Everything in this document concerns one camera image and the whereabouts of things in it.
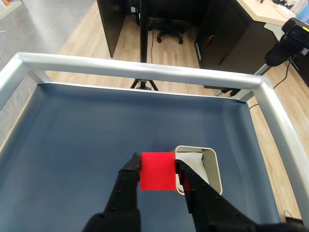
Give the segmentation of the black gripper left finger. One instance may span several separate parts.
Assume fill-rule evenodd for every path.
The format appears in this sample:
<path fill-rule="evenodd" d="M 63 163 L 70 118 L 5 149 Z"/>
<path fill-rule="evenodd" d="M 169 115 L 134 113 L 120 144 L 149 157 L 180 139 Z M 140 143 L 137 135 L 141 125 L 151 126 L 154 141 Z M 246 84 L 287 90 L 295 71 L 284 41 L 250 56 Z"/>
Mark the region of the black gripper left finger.
<path fill-rule="evenodd" d="M 142 170 L 141 153 L 133 157 L 120 169 L 117 179 L 104 209 L 104 214 L 139 214 L 137 208 L 137 186 Z"/>

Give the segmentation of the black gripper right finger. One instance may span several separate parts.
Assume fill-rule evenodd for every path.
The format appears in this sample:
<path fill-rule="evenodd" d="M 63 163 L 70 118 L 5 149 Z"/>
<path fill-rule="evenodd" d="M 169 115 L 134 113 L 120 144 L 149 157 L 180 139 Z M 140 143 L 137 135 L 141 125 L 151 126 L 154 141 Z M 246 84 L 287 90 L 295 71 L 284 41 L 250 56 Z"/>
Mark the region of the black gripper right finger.
<path fill-rule="evenodd" d="M 256 223 L 242 214 L 182 160 L 175 160 L 189 213 L 197 232 L 255 232 Z"/>

